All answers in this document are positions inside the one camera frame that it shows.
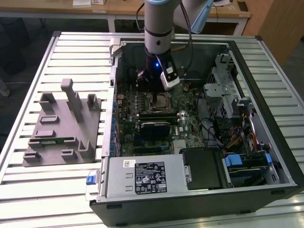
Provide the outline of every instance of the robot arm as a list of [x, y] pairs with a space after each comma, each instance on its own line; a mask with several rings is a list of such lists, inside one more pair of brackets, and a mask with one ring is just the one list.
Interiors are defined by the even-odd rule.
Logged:
[[[206, 0], [185, 0], [184, 2], [189, 1], [196, 4], [187, 4], [188, 12], [191, 11], [191, 6], [203, 6], [204, 9], [207, 9], [200, 9], [199, 11], [203, 12], [203, 15], [207, 15], [205, 17], [201, 16], [199, 19], [200, 24], [204, 25], [211, 7], [207, 8], [209, 5], [204, 4]], [[144, 87], [143, 90], [153, 92], [169, 91], [180, 82], [178, 70], [171, 56], [171, 33], [174, 12], [181, 2], [181, 0], [145, 0], [144, 43], [146, 64], [145, 69], [138, 75], [137, 79], [140, 89]]]

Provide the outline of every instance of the aluminum extrusion table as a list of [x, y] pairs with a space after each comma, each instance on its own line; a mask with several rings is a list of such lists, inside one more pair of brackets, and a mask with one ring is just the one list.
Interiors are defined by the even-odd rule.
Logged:
[[[100, 168], [105, 129], [111, 38], [140, 38], [137, 34], [54, 33], [37, 74], [28, 91], [8, 140], [0, 155], [0, 226], [102, 228], [102, 221], [86, 201], [86, 176]], [[186, 35], [176, 38], [187, 40]], [[254, 79], [301, 169], [304, 171], [304, 103], [263, 41], [255, 37], [194, 35], [193, 39], [235, 40]], [[41, 109], [41, 93], [53, 92], [56, 99], [66, 99], [61, 92], [63, 78], [73, 79], [73, 89], [81, 98], [95, 93], [102, 99], [95, 162], [91, 164], [22, 167], [23, 153], [34, 130]], [[240, 82], [246, 95], [245, 85]], [[89, 189], [97, 193], [97, 185]], [[275, 201], [255, 213], [162, 222], [136, 227], [213, 227], [263, 228], [303, 227], [304, 195]]]

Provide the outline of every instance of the table leg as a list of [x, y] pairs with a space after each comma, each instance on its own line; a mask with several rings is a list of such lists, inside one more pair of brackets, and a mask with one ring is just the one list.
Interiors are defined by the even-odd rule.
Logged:
[[109, 32], [115, 32], [115, 16], [108, 15], [107, 20], [108, 20]]
[[9, 96], [10, 95], [10, 90], [4, 84], [4, 82], [1, 80], [1, 78], [0, 78], [0, 94], [2, 94], [2, 96]]
[[42, 27], [45, 27], [47, 25], [47, 19], [46, 18], [39, 18], [40, 24]]
[[239, 22], [236, 26], [236, 29], [234, 30], [234, 33], [233, 33], [234, 36], [241, 36], [243, 34], [243, 31], [245, 29], [247, 21], [248, 21], [248, 18], [240, 18], [239, 19]]

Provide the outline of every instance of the black cable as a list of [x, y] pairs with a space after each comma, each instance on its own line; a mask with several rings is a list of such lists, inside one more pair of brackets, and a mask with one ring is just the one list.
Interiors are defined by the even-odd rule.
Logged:
[[216, 5], [214, 5], [214, 3], [212, 5], [215, 7], [215, 10], [217, 12], [217, 23], [218, 23], [218, 21], [219, 21], [218, 7]]
[[189, 60], [189, 64], [187, 66], [187, 68], [185, 69], [185, 73], [187, 73], [187, 71], [189, 70], [189, 68], [191, 67], [192, 65], [192, 61], [193, 61], [193, 43], [192, 43], [192, 33], [191, 33], [191, 25], [190, 25], [190, 20], [189, 20], [189, 17], [188, 17], [188, 14], [187, 14], [187, 11], [184, 7], [184, 4], [181, 2], [180, 4], [180, 7], [181, 7], [181, 11], [184, 15], [184, 18], [186, 20], [186, 24], [187, 24], [187, 27], [188, 27], [188, 33], [189, 33], [189, 41], [188, 43], [190, 44], [190, 47], [191, 47], [191, 54], [190, 54], [190, 60]]
[[139, 30], [140, 32], [143, 32], [144, 29], [139, 27], [139, 24], [138, 24], [138, 13], [139, 13], [139, 11], [141, 11], [141, 9], [143, 8], [143, 6], [144, 6], [144, 2], [143, 2], [142, 5], [138, 8], [138, 10], [136, 11], [136, 24], [137, 24], [137, 28], [138, 28], [138, 30]]

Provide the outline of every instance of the red cable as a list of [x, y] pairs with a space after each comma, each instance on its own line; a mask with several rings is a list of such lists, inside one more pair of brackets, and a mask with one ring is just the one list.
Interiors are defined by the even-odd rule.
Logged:
[[232, 139], [233, 139], [233, 133], [234, 133], [234, 131], [236, 130], [236, 129], [239, 129], [239, 128], [242, 128], [242, 127], [235, 127], [235, 128], [233, 128], [233, 130], [232, 130], [232, 132], [231, 132], [231, 141], [232, 141]]

